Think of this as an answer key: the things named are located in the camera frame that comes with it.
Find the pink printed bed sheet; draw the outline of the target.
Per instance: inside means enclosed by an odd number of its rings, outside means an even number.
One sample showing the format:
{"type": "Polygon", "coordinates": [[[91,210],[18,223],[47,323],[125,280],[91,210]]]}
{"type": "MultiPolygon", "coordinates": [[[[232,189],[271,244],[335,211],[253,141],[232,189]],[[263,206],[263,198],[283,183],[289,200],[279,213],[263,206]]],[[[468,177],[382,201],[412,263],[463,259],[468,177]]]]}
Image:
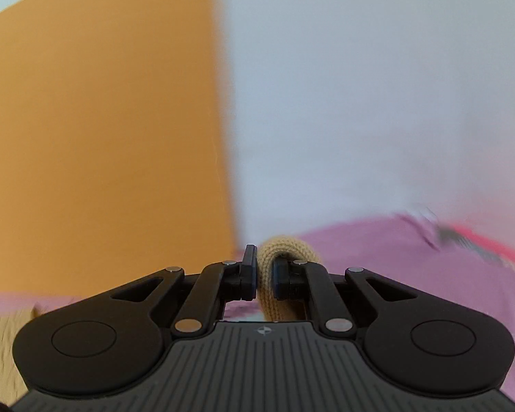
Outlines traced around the pink printed bed sheet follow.
{"type": "MultiPolygon", "coordinates": [[[[362,266],[498,319],[515,339],[515,264],[443,240],[434,222],[408,214],[334,224],[302,235],[333,273],[362,266]]],[[[515,399],[515,362],[503,388],[515,399]]]]}

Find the red mattress edge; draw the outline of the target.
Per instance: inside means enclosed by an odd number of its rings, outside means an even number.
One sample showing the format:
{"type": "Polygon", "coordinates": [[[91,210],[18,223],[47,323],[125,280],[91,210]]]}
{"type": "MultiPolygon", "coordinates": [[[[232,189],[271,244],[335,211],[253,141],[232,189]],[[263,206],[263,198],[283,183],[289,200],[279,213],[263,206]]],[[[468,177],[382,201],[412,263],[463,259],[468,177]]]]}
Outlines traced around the red mattress edge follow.
{"type": "Polygon", "coordinates": [[[443,243],[458,244],[460,247],[476,251],[483,258],[495,261],[515,271],[515,249],[493,239],[479,235],[460,226],[438,225],[439,239],[443,243]]]}

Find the orange headboard panel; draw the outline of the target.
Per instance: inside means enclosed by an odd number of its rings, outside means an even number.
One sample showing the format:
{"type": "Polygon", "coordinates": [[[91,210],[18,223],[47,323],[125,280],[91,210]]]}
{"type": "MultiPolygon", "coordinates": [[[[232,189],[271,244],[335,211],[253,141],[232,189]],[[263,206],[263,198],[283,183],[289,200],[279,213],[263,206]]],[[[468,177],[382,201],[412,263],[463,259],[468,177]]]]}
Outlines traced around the orange headboard panel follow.
{"type": "Polygon", "coordinates": [[[0,291],[89,296],[233,254],[213,9],[0,13],[0,291]]]}

